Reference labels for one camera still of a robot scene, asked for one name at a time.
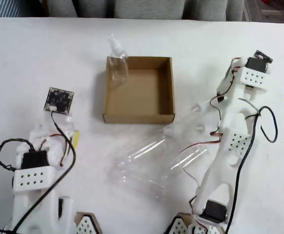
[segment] gray couch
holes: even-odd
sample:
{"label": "gray couch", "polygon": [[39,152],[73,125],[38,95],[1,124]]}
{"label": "gray couch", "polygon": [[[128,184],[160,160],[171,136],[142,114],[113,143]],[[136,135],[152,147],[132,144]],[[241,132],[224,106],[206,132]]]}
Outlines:
{"label": "gray couch", "polygon": [[244,0],[0,0],[0,17],[37,16],[35,1],[47,1],[52,17],[121,19],[241,21],[244,7]]}
{"label": "gray couch", "polygon": [[[53,7],[64,2],[69,7],[71,0],[48,1],[52,1]],[[241,21],[244,8],[244,0],[74,0],[74,3],[80,17],[121,19]]]}

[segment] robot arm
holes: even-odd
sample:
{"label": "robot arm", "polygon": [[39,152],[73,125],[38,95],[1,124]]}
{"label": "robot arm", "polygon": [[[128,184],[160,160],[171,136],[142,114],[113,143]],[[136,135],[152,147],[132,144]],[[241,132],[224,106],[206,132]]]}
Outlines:
{"label": "robot arm", "polygon": [[[255,153],[255,147],[252,147],[253,142],[250,145],[254,118],[249,116],[258,113],[255,105],[268,90],[270,82],[268,64],[272,60],[260,51],[257,51],[255,56],[261,57],[247,60],[234,59],[217,90],[218,101],[222,101],[220,94],[230,87],[226,94],[227,108],[218,125],[218,131],[223,135],[215,160],[196,191],[193,212],[198,222],[192,225],[192,229],[194,226],[201,227],[200,224],[203,224],[202,226],[224,226],[232,220],[236,175],[239,166],[248,148],[251,148],[250,154]],[[229,202],[226,206],[208,200],[222,184],[227,184],[229,190]]]}

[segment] open cardboard box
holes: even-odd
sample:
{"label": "open cardboard box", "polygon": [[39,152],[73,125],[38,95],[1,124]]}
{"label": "open cardboard box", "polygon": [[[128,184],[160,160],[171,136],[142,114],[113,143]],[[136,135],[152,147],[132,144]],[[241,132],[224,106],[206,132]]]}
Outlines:
{"label": "open cardboard box", "polygon": [[106,67],[105,123],[172,123],[175,117],[172,58],[129,57],[129,77],[115,84]]}

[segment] clear plastic bottle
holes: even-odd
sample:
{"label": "clear plastic bottle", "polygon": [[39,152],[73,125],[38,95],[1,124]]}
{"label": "clear plastic bottle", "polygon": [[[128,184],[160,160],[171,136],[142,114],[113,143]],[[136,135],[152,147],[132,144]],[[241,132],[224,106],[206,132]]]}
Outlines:
{"label": "clear plastic bottle", "polygon": [[127,65],[128,54],[113,34],[108,37],[108,41],[112,49],[112,53],[109,57],[109,63],[112,69],[112,80],[117,83],[125,83],[129,76]]}
{"label": "clear plastic bottle", "polygon": [[199,119],[201,109],[193,108],[181,120],[149,133],[148,137],[125,151],[116,163],[116,179],[121,184],[155,198],[163,196],[167,181],[190,167],[197,158],[208,154],[205,145],[183,149],[201,141],[204,125]]}

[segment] plastic bottle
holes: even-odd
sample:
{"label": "plastic bottle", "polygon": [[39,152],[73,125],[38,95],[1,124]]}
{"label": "plastic bottle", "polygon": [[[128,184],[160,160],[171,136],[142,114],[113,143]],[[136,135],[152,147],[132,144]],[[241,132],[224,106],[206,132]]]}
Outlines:
{"label": "plastic bottle", "polygon": [[118,83],[125,83],[129,76],[127,65],[128,54],[113,34],[108,37],[108,41],[112,49],[112,53],[109,57],[112,80]]}

